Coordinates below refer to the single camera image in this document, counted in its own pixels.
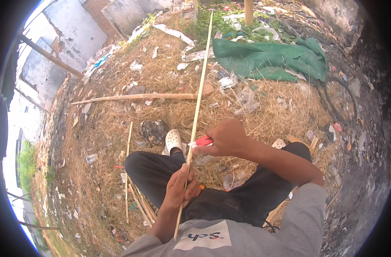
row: green tarp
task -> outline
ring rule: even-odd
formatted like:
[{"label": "green tarp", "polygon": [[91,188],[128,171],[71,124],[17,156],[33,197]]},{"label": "green tarp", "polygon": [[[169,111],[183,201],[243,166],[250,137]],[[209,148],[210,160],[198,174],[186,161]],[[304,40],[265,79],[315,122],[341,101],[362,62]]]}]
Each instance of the green tarp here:
[{"label": "green tarp", "polygon": [[311,79],[326,80],[325,53],[313,38],[297,44],[247,43],[213,39],[217,61],[227,70],[244,78],[298,81],[285,68],[309,75]]}]

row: hand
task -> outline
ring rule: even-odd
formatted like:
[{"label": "hand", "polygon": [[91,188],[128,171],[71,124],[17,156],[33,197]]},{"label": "hand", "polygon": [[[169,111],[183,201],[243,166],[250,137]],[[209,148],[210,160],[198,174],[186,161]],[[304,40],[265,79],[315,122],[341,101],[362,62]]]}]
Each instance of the hand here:
[{"label": "hand", "polygon": [[228,119],[216,127],[205,129],[205,134],[214,140],[212,146],[198,146],[193,149],[195,154],[208,154],[212,156],[236,156],[240,157],[250,138],[239,119]]},{"label": "hand", "polygon": [[184,207],[193,197],[197,197],[201,188],[198,186],[198,180],[194,178],[194,170],[191,168],[188,174],[187,189],[184,192],[184,184],[186,182],[188,165],[183,164],[181,169],[172,174],[167,183],[167,192],[161,208],[178,209],[181,205]]}]

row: red box cutter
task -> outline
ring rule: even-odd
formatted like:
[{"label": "red box cutter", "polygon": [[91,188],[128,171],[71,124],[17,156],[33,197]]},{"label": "red box cutter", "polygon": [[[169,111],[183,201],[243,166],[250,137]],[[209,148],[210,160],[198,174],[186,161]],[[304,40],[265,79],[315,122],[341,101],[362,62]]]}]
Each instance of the red box cutter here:
[{"label": "red box cutter", "polygon": [[203,136],[202,138],[198,138],[194,142],[189,143],[188,145],[192,148],[196,146],[208,146],[213,144],[214,140],[210,136]]}]

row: white logo patch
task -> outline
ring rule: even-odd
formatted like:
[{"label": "white logo patch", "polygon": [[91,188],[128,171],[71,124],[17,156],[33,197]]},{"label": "white logo patch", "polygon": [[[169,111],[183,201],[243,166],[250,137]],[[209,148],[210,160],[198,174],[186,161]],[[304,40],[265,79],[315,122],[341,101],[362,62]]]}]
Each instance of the white logo patch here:
[{"label": "white logo patch", "polygon": [[174,249],[190,250],[195,246],[209,249],[232,246],[227,222],[223,220],[205,229],[191,228],[185,231]]}]

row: person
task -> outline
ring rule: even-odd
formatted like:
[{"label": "person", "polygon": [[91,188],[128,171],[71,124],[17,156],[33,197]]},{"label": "person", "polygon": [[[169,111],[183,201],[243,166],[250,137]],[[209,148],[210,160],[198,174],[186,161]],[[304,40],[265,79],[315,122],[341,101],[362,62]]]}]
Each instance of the person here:
[{"label": "person", "polygon": [[[294,142],[282,149],[270,147],[248,137],[238,119],[207,128],[206,134],[214,140],[213,145],[195,147],[194,154],[256,162],[254,174],[229,192],[201,190],[192,168],[187,178],[189,167],[177,130],[166,136],[171,156],[133,152],[126,158],[126,172],[159,212],[149,233],[136,239],[121,256],[318,256],[326,192],[307,146]],[[275,233],[263,229],[269,212],[296,185],[299,189],[285,208],[281,228]]]}]

